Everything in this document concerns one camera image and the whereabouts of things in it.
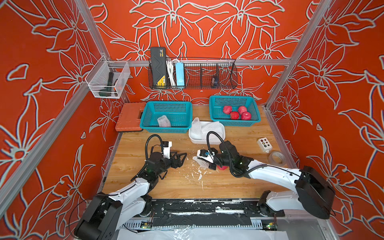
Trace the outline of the white foam net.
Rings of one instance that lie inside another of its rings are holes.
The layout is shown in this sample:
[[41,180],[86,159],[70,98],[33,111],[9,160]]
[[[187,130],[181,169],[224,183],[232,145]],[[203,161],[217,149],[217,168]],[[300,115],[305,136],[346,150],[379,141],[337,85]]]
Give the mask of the white foam net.
[[201,131],[205,139],[207,138],[208,132],[215,132],[223,140],[225,139],[225,127],[220,122],[204,122]]
[[210,167],[210,162],[199,157],[193,157],[193,160],[197,162],[202,168],[208,169]]
[[200,139],[202,137],[202,126],[198,117],[194,118],[190,128],[191,137],[194,139]]

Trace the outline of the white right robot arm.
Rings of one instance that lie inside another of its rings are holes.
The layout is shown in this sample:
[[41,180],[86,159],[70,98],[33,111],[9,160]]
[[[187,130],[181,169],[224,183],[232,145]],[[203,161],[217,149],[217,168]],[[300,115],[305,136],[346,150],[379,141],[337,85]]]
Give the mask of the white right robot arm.
[[232,176],[263,180],[286,188],[285,192],[264,191],[258,208],[264,216],[284,210],[307,211],[312,216],[327,220],[333,214],[335,189],[314,168],[289,169],[262,163],[242,156],[229,141],[220,149],[197,151],[193,158],[201,167],[215,170],[228,167]]

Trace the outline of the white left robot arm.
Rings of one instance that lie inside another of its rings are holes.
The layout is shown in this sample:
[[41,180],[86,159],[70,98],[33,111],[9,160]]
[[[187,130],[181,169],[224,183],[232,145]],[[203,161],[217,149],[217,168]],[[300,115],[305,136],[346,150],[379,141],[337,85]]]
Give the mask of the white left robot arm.
[[172,143],[158,145],[160,151],[145,150],[145,163],[120,190],[96,194],[74,228],[74,237],[80,240],[111,240],[116,230],[136,215],[152,211],[149,192],[159,180],[165,178],[170,168],[183,166],[187,153],[171,151]]

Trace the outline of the red apple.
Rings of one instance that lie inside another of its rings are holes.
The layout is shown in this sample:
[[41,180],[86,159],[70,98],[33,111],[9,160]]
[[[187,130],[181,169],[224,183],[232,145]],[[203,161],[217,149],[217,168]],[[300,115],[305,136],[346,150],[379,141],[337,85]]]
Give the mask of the red apple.
[[243,112],[241,115],[241,120],[249,121],[252,119],[252,114],[249,112]]
[[245,106],[238,107],[238,113],[242,115],[243,113],[247,112],[247,108]]

